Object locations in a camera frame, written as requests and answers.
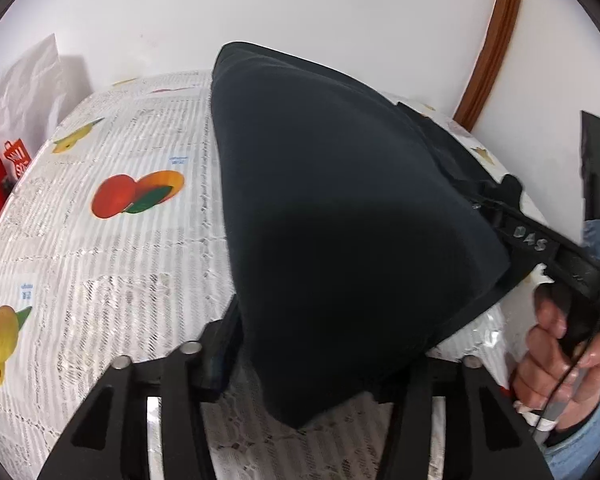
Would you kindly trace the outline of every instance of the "wooden molding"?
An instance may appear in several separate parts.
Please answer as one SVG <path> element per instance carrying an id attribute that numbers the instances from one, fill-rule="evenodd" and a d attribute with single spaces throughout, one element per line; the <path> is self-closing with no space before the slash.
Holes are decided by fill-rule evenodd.
<path id="1" fill-rule="evenodd" d="M 487 37 L 454 120 L 471 131 L 489 98 L 513 35 L 522 0 L 496 0 Z"/>

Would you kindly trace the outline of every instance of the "blue sleeve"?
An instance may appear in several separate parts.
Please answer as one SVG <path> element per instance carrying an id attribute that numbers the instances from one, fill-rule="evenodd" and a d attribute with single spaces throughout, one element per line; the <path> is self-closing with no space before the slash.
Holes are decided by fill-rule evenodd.
<path id="1" fill-rule="evenodd" d="M 600 451 L 600 404 L 588 423 L 567 440 L 544 448 L 555 480 L 580 480 Z"/>

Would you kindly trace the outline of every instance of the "white wall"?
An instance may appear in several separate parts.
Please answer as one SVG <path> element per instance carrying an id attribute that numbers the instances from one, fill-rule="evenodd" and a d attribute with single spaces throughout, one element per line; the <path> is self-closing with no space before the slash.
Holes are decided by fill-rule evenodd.
<path id="1" fill-rule="evenodd" d="M 0 22 L 0 68 L 54 32 L 86 93 L 139 75 L 209 68 L 224 43 L 244 40 L 452 113 L 493 2 L 17 0 Z"/>
<path id="2" fill-rule="evenodd" d="M 600 116 L 600 33 L 576 0 L 523 0 L 474 133 L 574 240 L 583 218 L 580 110 Z"/>

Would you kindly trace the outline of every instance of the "cable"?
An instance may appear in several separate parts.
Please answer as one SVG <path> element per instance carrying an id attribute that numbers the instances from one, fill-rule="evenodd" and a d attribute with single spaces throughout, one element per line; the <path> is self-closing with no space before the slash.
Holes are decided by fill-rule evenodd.
<path id="1" fill-rule="evenodd" d="M 536 422 L 536 425 L 534 426 L 534 430 L 531 433 L 532 436 L 536 436 L 536 432 L 538 431 L 538 426 L 540 425 L 540 422 L 544 418 L 544 413 L 546 412 L 547 407 L 551 404 L 552 400 L 554 400 L 555 394 L 560 389 L 560 387 L 564 384 L 564 381 L 567 380 L 567 377 L 569 377 L 569 374 L 571 372 L 573 372 L 573 369 L 580 362 L 580 359 L 582 359 L 584 354 L 587 353 L 587 351 L 589 350 L 589 347 L 593 343 L 593 340 L 598 335 L 598 332 L 600 332 L 600 313 L 598 314 L 598 319 L 596 320 L 596 324 L 594 325 L 593 330 L 591 330 L 591 334 L 589 334 L 589 338 L 587 339 L 587 342 L 585 343 L 584 348 L 582 349 L 582 352 L 580 352 L 580 354 L 578 355 L 577 358 L 573 359 L 573 364 L 571 365 L 571 367 L 564 373 L 564 375 L 558 381 L 558 384 L 556 384 L 555 388 L 551 391 L 551 394 L 549 394 L 549 398 L 546 400 L 546 403 L 544 404 L 544 407 L 542 408 L 542 411 L 540 412 L 540 416 L 538 417 L 538 421 Z"/>

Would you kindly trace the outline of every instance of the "orange fruit print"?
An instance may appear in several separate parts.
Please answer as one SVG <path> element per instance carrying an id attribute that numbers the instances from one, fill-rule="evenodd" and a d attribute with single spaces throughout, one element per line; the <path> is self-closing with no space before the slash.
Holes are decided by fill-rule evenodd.
<path id="1" fill-rule="evenodd" d="M 93 196 L 91 212 L 103 219 L 141 213 L 173 198 L 183 186 L 184 176 L 171 170 L 155 171 L 137 182 L 126 174 L 110 176 Z"/>

